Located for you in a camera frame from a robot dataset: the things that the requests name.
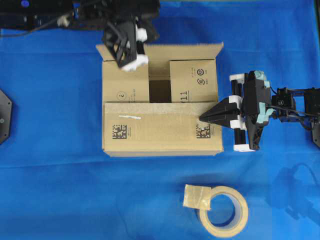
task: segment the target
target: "roll of masking tape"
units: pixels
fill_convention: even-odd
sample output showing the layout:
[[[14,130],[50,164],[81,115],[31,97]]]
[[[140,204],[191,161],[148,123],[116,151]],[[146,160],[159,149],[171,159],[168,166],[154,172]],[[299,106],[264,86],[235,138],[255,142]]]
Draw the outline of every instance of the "roll of masking tape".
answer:
[[[213,187],[210,191],[212,200],[218,195],[225,195],[234,205],[234,218],[226,226],[214,226],[208,218],[208,210],[199,209],[198,215],[205,229],[215,237],[230,238],[240,233],[247,224],[249,210],[245,198],[235,189],[227,186]]]

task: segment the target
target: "open cardboard box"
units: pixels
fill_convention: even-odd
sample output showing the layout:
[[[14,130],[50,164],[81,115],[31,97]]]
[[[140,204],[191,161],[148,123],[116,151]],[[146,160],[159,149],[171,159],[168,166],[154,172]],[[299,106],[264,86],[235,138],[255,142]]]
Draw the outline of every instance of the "open cardboard box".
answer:
[[[215,155],[222,128],[198,120],[218,102],[220,44],[145,45],[149,64],[124,72],[104,45],[102,148],[112,157]]]

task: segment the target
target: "blue fabric surface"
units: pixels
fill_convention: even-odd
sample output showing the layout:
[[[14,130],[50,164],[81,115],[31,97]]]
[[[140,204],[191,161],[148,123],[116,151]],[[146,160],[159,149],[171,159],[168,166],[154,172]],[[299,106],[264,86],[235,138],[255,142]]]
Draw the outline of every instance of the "blue fabric surface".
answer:
[[[220,99],[231,94],[230,74],[251,70],[273,88],[320,87],[312,0],[161,5],[157,43],[224,42]],[[232,239],[319,239],[320,150],[299,124],[271,120],[254,153],[233,152],[224,129],[216,156],[105,155],[101,37],[46,30],[0,39],[0,88],[14,103],[11,137],[0,145],[1,239],[214,239],[182,206],[185,184],[243,194],[249,220]]]

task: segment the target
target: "cable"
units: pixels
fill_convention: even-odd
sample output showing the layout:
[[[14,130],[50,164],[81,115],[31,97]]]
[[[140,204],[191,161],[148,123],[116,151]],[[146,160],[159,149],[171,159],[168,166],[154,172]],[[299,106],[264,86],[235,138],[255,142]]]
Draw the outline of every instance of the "cable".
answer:
[[[280,107],[280,106],[273,106],[273,105],[266,104],[266,107],[267,108],[272,108],[272,109],[279,109],[279,110],[283,110],[283,111],[289,111],[289,112],[293,112],[293,113],[297,113],[297,114],[304,114],[304,115],[307,115],[307,116],[320,117],[320,114],[310,114],[310,113],[305,113],[303,111],[297,111],[297,110],[284,108],[284,107]]]
[[[5,34],[5,35],[0,34],[0,38],[15,38],[15,37],[22,37],[22,36],[26,36],[26,35],[32,34],[32,33],[36,32],[36,31],[39,31],[39,30],[47,28],[51,24],[54,24],[55,22],[58,21],[59,18],[65,16],[65,15],[72,14],[74,11],[76,11],[76,10],[78,10],[80,8],[90,6],[90,5],[96,4],[98,2],[101,2],[101,0],[93,0],[93,1],[90,1],[90,2],[87,2],[87,3],[84,3],[83,5],[75,7],[72,10],[67,11],[64,14],[61,14],[60,16],[58,16],[58,17],[46,22],[45,24],[42,24],[41,26],[38,26],[38,27],[36,27],[36,28],[34,28],[32,30],[21,32],[21,33],[15,33],[15,34]]]
[[[270,88],[275,95],[278,95],[278,93],[272,88],[272,86],[270,86]]]

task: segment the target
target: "barcode label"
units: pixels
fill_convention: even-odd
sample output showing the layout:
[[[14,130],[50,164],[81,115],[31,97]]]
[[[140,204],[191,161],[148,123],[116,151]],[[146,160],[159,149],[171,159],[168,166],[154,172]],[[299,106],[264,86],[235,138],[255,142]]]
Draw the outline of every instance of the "barcode label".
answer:
[[[113,125],[112,139],[127,139],[128,126],[127,125]]]
[[[199,124],[196,125],[196,138],[197,139],[209,139],[211,138],[211,129],[210,124],[205,127],[199,127]]]

